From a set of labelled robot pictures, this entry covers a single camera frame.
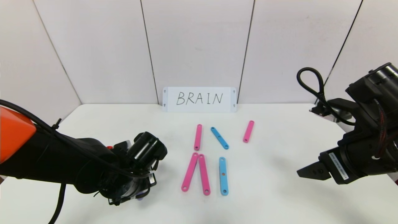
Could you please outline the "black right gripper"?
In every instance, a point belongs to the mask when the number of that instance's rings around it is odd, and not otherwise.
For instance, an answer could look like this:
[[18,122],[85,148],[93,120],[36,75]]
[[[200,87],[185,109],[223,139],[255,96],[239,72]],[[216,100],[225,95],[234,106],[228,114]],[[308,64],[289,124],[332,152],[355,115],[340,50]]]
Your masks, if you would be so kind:
[[328,180],[332,175],[337,184],[350,184],[363,177],[387,174],[389,154],[384,153],[376,159],[376,149],[375,140],[338,146],[322,152],[320,161],[297,170],[297,174],[301,178],[312,180]]

